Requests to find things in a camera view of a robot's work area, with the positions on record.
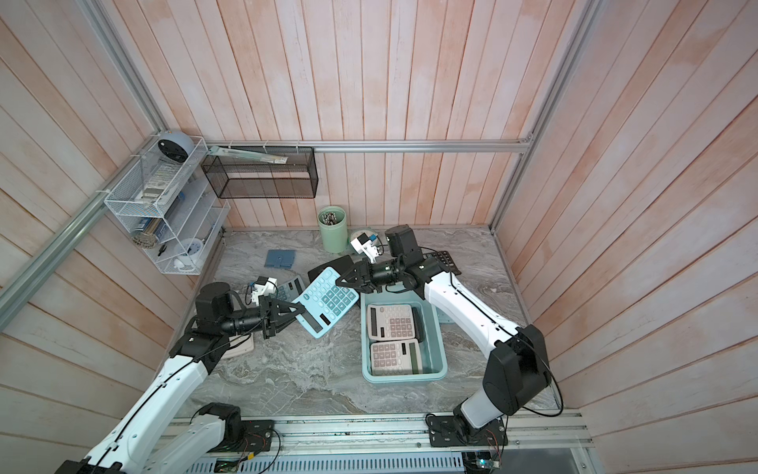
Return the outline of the small teal calculator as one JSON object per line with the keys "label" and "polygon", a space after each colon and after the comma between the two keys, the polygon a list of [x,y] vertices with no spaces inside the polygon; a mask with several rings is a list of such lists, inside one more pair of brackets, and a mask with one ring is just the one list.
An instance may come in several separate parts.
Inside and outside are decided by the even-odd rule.
{"label": "small teal calculator", "polygon": [[336,285],[339,278],[335,269],[326,267],[294,300],[305,309],[297,320],[316,339],[326,335],[359,302],[355,290]]}

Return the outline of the mint green storage box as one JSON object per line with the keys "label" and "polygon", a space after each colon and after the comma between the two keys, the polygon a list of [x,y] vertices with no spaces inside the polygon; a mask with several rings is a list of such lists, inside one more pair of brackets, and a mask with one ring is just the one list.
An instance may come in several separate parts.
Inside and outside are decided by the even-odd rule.
{"label": "mint green storage box", "polygon": [[443,379],[447,359],[437,311],[414,292],[363,294],[363,377],[373,384]]}

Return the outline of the black calculator front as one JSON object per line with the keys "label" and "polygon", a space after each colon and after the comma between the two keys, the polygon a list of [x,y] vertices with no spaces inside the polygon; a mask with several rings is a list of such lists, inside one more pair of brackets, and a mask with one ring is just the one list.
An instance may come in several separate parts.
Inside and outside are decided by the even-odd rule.
{"label": "black calculator front", "polygon": [[412,307],[412,316],[415,328],[416,339],[418,345],[421,346],[424,343],[424,321],[422,321],[422,314],[416,307]]}

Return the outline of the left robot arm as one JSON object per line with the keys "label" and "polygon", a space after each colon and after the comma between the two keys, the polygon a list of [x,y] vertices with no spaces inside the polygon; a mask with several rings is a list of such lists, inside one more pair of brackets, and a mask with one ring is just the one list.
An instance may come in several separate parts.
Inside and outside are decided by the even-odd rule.
{"label": "left robot arm", "polygon": [[169,359],[116,428],[82,459],[63,462],[58,472],[183,473],[211,450],[244,448],[246,428],[239,408],[220,403],[201,408],[191,426],[161,450],[155,446],[235,340],[256,332],[274,337],[306,309],[268,296],[248,307],[229,284],[213,282],[197,295],[195,310]]}

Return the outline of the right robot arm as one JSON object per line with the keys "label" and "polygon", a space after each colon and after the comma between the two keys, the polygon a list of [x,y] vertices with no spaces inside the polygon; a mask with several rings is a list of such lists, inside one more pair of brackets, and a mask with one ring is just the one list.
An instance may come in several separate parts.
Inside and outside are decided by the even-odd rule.
{"label": "right robot arm", "polygon": [[458,429],[474,432],[502,416],[512,416],[552,384],[542,332],[500,316],[430,254],[414,260],[398,256],[375,264],[364,258],[337,279],[338,286],[361,293],[379,292],[394,284],[402,284],[404,290],[416,292],[442,310],[487,359],[481,388],[453,411]]}

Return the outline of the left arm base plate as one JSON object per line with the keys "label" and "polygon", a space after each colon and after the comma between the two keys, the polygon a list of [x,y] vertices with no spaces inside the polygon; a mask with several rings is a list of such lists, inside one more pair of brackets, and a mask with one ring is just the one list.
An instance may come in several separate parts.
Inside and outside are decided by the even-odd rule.
{"label": "left arm base plate", "polygon": [[273,420],[223,422],[223,438],[210,452],[269,452],[274,436]]}

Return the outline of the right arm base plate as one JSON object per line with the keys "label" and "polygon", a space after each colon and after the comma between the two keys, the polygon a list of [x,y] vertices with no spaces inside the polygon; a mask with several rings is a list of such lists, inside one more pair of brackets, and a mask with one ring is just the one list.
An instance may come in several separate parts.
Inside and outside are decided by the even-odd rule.
{"label": "right arm base plate", "polygon": [[459,448],[460,446],[508,445],[507,430],[501,419],[495,419],[483,428],[472,428],[460,415],[438,416],[426,414],[430,445],[433,448]]}

